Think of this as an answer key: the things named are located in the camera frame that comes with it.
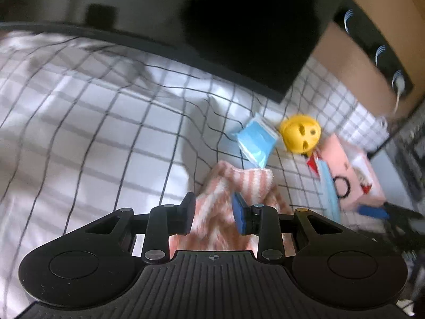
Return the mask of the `orange white striped towel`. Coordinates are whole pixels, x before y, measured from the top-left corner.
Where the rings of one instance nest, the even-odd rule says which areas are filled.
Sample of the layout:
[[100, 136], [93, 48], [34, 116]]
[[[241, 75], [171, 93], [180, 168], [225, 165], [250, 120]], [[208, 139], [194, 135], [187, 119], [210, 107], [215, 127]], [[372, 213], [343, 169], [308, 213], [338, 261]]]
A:
[[227, 161], [219, 161], [209, 172], [196, 198], [191, 231], [185, 236], [169, 238], [170, 254], [186, 251], [253, 251], [257, 253], [259, 238], [242, 236], [237, 231], [232, 195], [241, 193], [246, 203], [265, 204], [280, 214], [292, 214], [269, 169], [238, 169]]

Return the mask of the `red soft pouch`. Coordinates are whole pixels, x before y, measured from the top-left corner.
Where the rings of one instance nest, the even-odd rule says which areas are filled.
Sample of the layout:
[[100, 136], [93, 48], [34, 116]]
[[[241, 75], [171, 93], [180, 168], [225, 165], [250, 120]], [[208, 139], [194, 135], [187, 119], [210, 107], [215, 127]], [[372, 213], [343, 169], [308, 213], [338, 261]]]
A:
[[318, 151], [313, 151], [307, 158], [308, 167], [318, 177], [320, 176], [319, 171], [318, 171], [318, 161], [320, 159], [321, 159], [321, 156], [320, 156], [320, 153]]

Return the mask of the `pink storage box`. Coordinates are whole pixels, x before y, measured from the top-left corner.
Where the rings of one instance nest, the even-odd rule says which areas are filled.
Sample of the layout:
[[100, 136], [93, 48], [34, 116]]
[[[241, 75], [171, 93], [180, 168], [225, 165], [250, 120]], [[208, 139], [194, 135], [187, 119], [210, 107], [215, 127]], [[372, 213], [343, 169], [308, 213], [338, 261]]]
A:
[[321, 142], [319, 153], [329, 166], [341, 209], [383, 206], [385, 195], [364, 150], [333, 134]]

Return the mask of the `blue face mask stack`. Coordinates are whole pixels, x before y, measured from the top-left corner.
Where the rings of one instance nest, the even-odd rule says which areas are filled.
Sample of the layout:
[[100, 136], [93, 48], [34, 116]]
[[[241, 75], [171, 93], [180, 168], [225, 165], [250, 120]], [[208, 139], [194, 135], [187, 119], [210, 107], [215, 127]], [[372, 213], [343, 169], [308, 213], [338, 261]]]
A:
[[339, 199], [336, 194], [334, 180], [331, 176], [328, 164], [318, 159], [316, 162], [318, 168], [319, 180], [323, 191], [325, 216], [336, 223], [341, 222], [341, 210], [339, 207]]

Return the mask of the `blue white tissue pack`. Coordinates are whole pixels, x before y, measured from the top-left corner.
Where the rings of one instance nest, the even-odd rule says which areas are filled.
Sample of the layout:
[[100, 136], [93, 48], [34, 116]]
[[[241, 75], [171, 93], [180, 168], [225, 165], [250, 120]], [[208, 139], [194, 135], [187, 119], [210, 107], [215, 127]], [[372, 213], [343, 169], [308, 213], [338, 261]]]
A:
[[235, 138], [242, 154], [256, 167], [263, 169], [279, 140], [279, 133], [256, 113], [245, 127], [235, 134]]

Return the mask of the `yellow plastic toy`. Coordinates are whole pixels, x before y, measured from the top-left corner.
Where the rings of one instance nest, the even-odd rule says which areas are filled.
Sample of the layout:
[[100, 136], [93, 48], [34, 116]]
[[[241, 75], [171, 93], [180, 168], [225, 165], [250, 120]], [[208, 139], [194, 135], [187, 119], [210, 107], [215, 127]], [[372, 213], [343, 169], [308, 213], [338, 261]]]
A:
[[283, 120], [279, 133], [286, 149], [291, 153], [309, 156], [321, 138], [318, 121], [307, 115], [294, 115]]

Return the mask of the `white grid tablecloth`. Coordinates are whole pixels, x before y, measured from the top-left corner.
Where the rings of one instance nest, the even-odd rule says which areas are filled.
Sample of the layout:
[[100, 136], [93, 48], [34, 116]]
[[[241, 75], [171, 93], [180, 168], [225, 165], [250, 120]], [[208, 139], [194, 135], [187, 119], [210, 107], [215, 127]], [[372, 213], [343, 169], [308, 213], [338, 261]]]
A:
[[296, 114], [374, 151], [388, 138], [316, 59], [283, 101], [144, 51], [56, 34], [1, 34], [1, 317], [29, 304], [17, 275], [33, 249], [130, 207], [199, 191], [219, 161], [250, 171], [236, 134]]

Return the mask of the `dark monitor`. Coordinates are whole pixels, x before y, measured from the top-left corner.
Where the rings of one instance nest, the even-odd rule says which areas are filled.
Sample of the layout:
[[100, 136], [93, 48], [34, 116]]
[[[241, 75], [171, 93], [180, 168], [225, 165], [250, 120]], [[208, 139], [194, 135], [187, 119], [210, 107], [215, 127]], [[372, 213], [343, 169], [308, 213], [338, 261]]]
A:
[[180, 20], [202, 69], [281, 102], [342, 0], [186, 0]]

